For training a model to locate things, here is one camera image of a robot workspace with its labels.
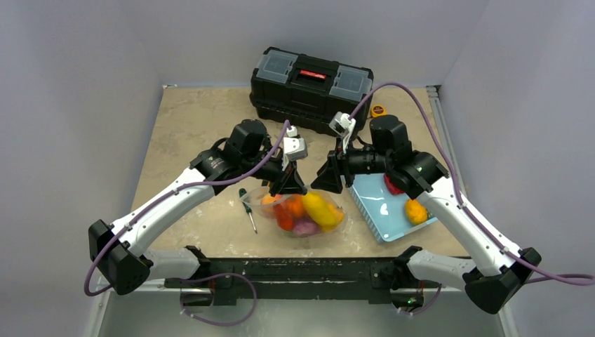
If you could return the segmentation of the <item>clear zip top bag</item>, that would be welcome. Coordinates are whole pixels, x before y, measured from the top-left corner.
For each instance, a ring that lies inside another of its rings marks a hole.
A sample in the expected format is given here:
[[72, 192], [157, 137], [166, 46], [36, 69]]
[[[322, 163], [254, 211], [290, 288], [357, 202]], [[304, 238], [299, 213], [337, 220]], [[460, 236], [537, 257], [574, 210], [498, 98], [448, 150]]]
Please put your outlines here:
[[331, 195], [308, 189], [306, 194], [271, 196], [267, 186], [239, 190], [240, 201], [259, 223], [269, 224], [289, 237], [305, 238], [335, 231], [347, 215]]

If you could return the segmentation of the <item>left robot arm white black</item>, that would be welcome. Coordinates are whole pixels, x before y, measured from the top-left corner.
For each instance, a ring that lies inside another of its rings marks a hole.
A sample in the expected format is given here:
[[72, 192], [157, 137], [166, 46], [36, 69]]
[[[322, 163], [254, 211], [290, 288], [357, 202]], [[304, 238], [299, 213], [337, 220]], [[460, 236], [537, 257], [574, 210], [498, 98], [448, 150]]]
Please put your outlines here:
[[203, 286], [209, 268], [195, 248], [150, 250], [171, 225], [199, 204], [246, 178], [269, 182], [269, 194], [306, 194], [297, 161], [307, 157], [307, 143], [295, 126], [284, 122], [273, 143], [265, 125], [244, 119], [230, 136], [200, 152], [182, 173], [156, 196], [110, 223], [95, 221], [88, 228], [92, 264], [83, 291], [98, 296], [110, 289], [119, 295], [136, 290], [147, 280], [180, 278]]

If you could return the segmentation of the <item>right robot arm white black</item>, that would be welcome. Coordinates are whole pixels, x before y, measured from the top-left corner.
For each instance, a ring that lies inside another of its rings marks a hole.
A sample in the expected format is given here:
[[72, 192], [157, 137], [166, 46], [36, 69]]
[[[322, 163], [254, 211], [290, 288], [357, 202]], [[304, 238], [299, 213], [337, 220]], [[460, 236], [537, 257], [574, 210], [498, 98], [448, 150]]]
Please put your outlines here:
[[338, 112], [329, 123], [337, 143], [318, 170], [312, 187], [339, 193], [363, 174], [384, 173], [399, 190], [424, 206], [448, 229], [468, 258], [441, 256], [411, 246], [394, 259], [393, 289], [415, 281], [433, 281], [466, 293], [476, 307], [498, 313], [528, 281], [541, 255], [521, 249], [490, 223], [477, 225], [446, 168], [432, 154], [413, 149], [406, 125], [392, 115], [369, 124], [371, 145], [356, 149], [352, 133], [356, 121]]

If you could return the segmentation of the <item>yellow mango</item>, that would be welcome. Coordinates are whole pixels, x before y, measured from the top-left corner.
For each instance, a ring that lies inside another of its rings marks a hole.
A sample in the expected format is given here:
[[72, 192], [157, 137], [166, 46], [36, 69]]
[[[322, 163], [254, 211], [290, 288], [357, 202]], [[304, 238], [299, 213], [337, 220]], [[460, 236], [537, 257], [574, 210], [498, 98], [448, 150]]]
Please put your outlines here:
[[318, 192], [308, 192], [302, 196], [302, 205], [308, 216], [321, 227], [336, 227], [340, 219], [329, 204]]

